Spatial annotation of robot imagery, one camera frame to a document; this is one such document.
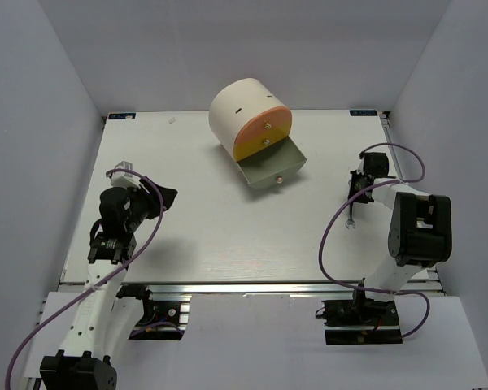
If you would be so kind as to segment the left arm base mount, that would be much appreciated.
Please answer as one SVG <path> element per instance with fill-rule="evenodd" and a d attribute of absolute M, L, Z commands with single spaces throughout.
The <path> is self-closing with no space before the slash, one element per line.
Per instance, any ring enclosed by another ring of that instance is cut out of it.
<path fill-rule="evenodd" d="M 143 317 L 134 326 L 130 340 L 180 341 L 190 313 L 190 295 L 149 291 L 143 300 Z"/>

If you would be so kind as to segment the yellow drawer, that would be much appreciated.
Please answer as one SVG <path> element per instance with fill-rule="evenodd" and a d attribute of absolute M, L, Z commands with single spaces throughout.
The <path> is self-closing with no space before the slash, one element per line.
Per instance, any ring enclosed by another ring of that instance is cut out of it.
<path fill-rule="evenodd" d="M 289 130 L 283 128 L 244 128 L 233 145 L 233 159 L 238 162 L 287 138 Z"/>

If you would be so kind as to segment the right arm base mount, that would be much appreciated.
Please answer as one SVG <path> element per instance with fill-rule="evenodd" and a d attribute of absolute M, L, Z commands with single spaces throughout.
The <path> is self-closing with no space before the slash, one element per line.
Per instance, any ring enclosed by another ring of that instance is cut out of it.
<path fill-rule="evenodd" d="M 403 338 L 399 315 L 393 301 L 381 307 L 360 306 L 350 300 L 322 301 L 315 312 L 324 321 L 327 345 L 396 345 Z"/>

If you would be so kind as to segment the silver open-end wrench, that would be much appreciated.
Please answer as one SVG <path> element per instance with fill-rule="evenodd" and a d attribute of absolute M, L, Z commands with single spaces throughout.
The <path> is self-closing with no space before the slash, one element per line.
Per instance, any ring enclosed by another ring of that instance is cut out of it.
<path fill-rule="evenodd" d="M 348 206 L 348 215 L 346 220 L 346 228 L 347 229 L 355 229 L 355 220 L 354 220 L 354 202 L 351 202 Z"/>

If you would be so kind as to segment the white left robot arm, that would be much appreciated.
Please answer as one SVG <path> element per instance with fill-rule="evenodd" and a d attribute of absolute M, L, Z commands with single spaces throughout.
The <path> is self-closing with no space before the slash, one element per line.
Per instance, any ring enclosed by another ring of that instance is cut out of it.
<path fill-rule="evenodd" d="M 147 177 L 114 174 L 110 188 L 99 196 L 99 219 L 89 234 L 87 280 L 76 314 L 58 351 L 41 360 L 47 389 L 114 389 L 115 354 L 136 323 L 155 316 L 155 303 L 142 289 L 122 283 L 137 247 L 136 230 L 159 219 L 177 195 Z"/>

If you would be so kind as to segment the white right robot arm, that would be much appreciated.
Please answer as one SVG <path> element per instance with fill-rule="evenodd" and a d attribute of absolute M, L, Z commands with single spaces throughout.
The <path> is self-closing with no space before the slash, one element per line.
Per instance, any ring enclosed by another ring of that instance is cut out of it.
<path fill-rule="evenodd" d="M 378 184 L 355 199 L 357 203 L 379 202 L 392 211 L 387 238 L 388 255 L 362 281 L 364 296 L 351 303 L 352 317 L 371 323 L 381 313 L 381 305 L 417 273 L 445 262 L 451 256 L 451 199 L 414 189 L 389 177 L 389 159 L 381 152 L 360 155 L 359 168 L 351 172 L 349 195 Z"/>

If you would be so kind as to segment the grey green drawer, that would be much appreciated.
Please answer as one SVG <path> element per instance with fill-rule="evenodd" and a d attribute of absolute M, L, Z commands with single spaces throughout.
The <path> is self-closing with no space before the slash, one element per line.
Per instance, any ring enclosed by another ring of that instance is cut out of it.
<path fill-rule="evenodd" d="M 250 187 L 265 189 L 294 176 L 306 161 L 303 152 L 287 137 L 244 158 L 237 165 Z"/>

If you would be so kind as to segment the orange drawer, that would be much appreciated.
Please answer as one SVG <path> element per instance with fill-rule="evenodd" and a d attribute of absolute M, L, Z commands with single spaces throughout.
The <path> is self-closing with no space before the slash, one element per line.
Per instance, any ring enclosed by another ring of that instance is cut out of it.
<path fill-rule="evenodd" d="M 276 106 L 264 110 L 248 120 L 239 131 L 235 144 L 252 141 L 263 133 L 273 133 L 273 137 L 283 139 L 289 136 L 292 127 L 292 113 L 286 106 Z"/>

